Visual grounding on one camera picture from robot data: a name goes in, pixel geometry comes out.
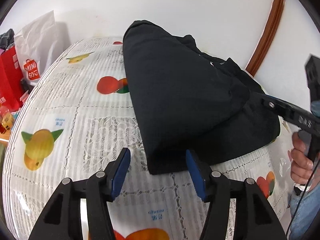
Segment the person's right hand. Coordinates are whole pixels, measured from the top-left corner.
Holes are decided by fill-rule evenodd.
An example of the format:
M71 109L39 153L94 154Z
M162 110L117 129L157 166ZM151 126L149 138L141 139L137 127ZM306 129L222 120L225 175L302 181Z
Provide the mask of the person's right hand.
M313 172L313 162L305 156L306 144L300 139L298 132L293 133L292 144L293 149L288 152L291 179L297 184L306 184Z

